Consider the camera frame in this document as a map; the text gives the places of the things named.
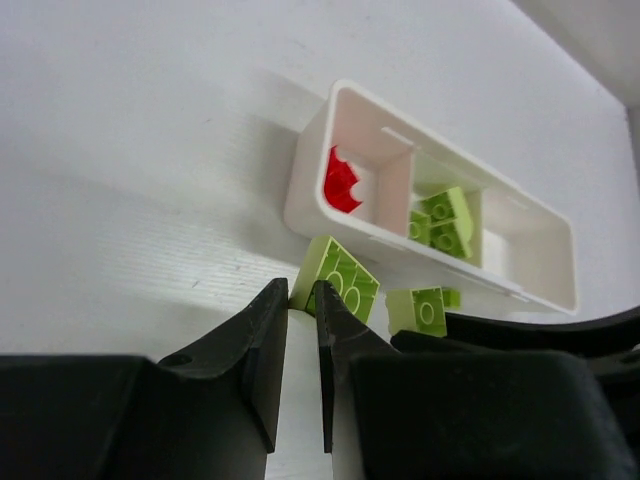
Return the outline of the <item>red transparent curved lego piece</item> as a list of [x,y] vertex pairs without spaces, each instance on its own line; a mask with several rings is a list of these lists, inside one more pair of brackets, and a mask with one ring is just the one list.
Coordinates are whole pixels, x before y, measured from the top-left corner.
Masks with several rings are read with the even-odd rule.
[[329,151],[328,166],[323,193],[328,204],[343,213],[351,213],[362,202],[352,194],[352,188],[360,181],[351,164],[343,161],[333,146]]

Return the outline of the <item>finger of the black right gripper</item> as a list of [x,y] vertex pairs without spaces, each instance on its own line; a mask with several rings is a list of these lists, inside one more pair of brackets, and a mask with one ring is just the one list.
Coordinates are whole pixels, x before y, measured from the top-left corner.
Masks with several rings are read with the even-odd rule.
[[403,327],[391,337],[400,351],[467,344],[493,350],[557,350],[585,358],[632,350],[639,344],[639,309],[634,307],[599,319],[557,325],[526,324],[459,313],[446,315],[443,338]]

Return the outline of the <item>light green 2x2 lego brick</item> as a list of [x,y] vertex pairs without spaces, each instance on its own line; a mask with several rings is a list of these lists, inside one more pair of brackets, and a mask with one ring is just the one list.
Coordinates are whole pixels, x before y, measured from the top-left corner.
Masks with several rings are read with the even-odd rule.
[[430,246],[459,259],[470,259],[474,224],[463,190],[456,186],[422,199],[431,220]]
[[386,293],[385,306],[391,336],[410,331],[443,338],[447,335],[441,287],[394,289]]

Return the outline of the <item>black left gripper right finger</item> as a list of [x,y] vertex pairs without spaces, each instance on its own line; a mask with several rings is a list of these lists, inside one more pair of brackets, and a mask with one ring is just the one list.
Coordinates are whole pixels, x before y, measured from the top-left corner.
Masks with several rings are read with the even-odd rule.
[[337,479],[635,479],[639,344],[605,357],[467,344],[404,352],[314,287]]

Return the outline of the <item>small green lego brick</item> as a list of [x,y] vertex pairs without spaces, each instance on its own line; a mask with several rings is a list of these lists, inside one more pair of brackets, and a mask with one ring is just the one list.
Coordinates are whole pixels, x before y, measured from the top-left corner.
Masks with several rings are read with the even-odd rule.
[[445,309],[459,309],[461,307],[461,293],[453,288],[443,288],[442,301]]
[[410,211],[408,238],[422,245],[430,245],[431,220],[426,213],[418,210]]

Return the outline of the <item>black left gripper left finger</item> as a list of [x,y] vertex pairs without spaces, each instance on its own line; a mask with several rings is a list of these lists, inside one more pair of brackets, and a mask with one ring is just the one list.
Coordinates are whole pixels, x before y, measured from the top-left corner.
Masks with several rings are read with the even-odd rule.
[[288,284],[158,362],[5,355],[5,479],[261,479],[275,449]]

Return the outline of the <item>light green 2x3 lego brick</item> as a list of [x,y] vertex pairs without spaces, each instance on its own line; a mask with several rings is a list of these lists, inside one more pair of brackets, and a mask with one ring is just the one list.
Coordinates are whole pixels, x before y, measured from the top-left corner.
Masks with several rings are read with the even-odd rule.
[[314,315],[314,284],[319,280],[330,282],[349,312],[368,323],[380,282],[330,235],[311,240],[294,282],[290,307]]

